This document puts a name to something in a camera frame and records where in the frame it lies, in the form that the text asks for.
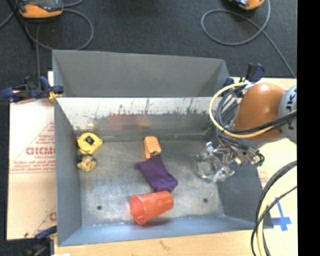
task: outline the orange cup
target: orange cup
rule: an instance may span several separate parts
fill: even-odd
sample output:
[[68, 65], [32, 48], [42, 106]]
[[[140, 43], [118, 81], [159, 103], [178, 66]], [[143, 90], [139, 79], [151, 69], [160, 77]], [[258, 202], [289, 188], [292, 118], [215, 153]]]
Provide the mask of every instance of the orange cup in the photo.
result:
[[149, 194], [134, 194], [130, 198], [130, 211], [136, 223], [144, 225], [174, 206], [174, 201], [168, 191]]

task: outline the blue clamp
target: blue clamp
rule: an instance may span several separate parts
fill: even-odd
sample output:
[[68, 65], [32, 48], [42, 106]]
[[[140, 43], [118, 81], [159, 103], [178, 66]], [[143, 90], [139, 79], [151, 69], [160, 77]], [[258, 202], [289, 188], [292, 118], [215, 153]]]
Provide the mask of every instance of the blue clamp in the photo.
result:
[[3, 89], [1, 91], [1, 98], [9, 103], [17, 103], [32, 99], [49, 98], [51, 93], [60, 96], [64, 92], [62, 85], [51, 86], [44, 76], [41, 76], [39, 81], [40, 88], [37, 88], [31, 81], [31, 78], [27, 76], [21, 85]]

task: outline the purple cloth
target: purple cloth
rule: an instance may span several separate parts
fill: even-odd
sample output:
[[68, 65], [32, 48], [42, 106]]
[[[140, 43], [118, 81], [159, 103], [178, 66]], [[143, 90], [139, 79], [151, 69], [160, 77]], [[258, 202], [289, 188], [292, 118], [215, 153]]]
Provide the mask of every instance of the purple cloth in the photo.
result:
[[178, 185], [178, 181], [168, 172], [159, 154], [136, 163], [134, 168], [143, 173], [155, 192], [171, 192]]

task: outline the black wire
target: black wire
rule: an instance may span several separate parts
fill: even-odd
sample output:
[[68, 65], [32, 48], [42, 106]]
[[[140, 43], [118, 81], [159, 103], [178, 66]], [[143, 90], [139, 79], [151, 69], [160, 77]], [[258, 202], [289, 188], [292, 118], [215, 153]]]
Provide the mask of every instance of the black wire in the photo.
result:
[[9, 22], [9, 20], [12, 18], [12, 16], [14, 15], [13, 12], [11, 12], [8, 17], [5, 18], [5, 20], [3, 22], [0, 23], [0, 29]]
[[[256, 216], [255, 216], [255, 221], [256, 223], [257, 222], [261, 222], [261, 220], [259, 220], [259, 212], [260, 212], [260, 209], [261, 209], [261, 206], [262, 206], [262, 202], [263, 200], [265, 199], [266, 197], [266, 194], [267, 192], [270, 190], [270, 188], [275, 184], [275, 182], [277, 182], [282, 176], [284, 176], [287, 172], [289, 172], [290, 170], [292, 170], [294, 167], [297, 166], [297, 161], [292, 161], [288, 164], [286, 164], [285, 166], [283, 166], [282, 168], [280, 168], [277, 172], [275, 172], [272, 177], [269, 179], [269, 181], [266, 183], [266, 185], [264, 186], [264, 189], [261, 193], [261, 196], [260, 196], [260, 200], [259, 200], [259, 203], [258, 203], [258, 206], [257, 206], [257, 211], [256, 211]], [[252, 252], [253, 254], [255, 255], [255, 252], [254, 252], [254, 233], [253, 233], [253, 236], [251, 236], [251, 249], [252, 249]], [[268, 246], [265, 242], [265, 240], [263, 240], [263, 245], [264, 245], [264, 249], [266, 251], [266, 253], [269, 252], [269, 249], [268, 249]]]
[[254, 249], [254, 238], [255, 238], [255, 233], [257, 232], [258, 226], [261, 223], [261, 221], [264, 219], [265, 215], [272, 209], [272, 207], [275, 206], [275, 204], [280, 201], [282, 198], [284, 198], [286, 195], [288, 195], [289, 193], [291, 193], [292, 191], [294, 191], [295, 189], [297, 189], [298, 186], [294, 186], [293, 188], [291, 188], [290, 190], [288, 190], [287, 192], [283, 193], [282, 195], [280, 195], [279, 197], [277, 197], [275, 200], [272, 201], [272, 203], [270, 203], [270, 205], [265, 208], [265, 210], [263, 211], [263, 213], [261, 214], [260, 218], [256, 221], [254, 228], [252, 230], [252, 235], [251, 235], [251, 250], [254, 256], [256, 255], [255, 249]]
[[[93, 26], [93, 24], [92, 24], [91, 21], [90, 21], [84, 14], [82, 14], [81, 12], [78, 12], [78, 11], [72, 10], [72, 9], [66, 9], [66, 10], [64, 10], [63, 12], [76, 14], [76, 15], [80, 16], [81, 18], [83, 18], [83, 19], [89, 24], [89, 26], [90, 26], [90, 28], [91, 28], [91, 34], [90, 34], [90, 37], [89, 37], [88, 41], [87, 41], [85, 44], [83, 44], [82, 46], [78, 47], [78, 48], [73, 48], [73, 49], [69, 49], [69, 50], [76, 50], [76, 51], [78, 51], [78, 50], [84, 49], [85, 47], [87, 47], [87, 46], [91, 43], [91, 41], [92, 41], [92, 39], [93, 39], [93, 37], [94, 37], [94, 26]], [[26, 33], [27, 33], [28, 37], [29, 37], [34, 43], [36, 43], [37, 45], [39, 45], [39, 46], [41, 46], [41, 47], [43, 47], [43, 48], [45, 48], [45, 49], [47, 49], [47, 50], [50, 50], [50, 51], [54, 50], [54, 48], [49, 47], [49, 46], [46, 46], [45, 44], [39, 42], [38, 40], [36, 40], [36, 39], [30, 34], [29, 28], [28, 28], [28, 22], [26, 23], [25, 30], [26, 30]]]

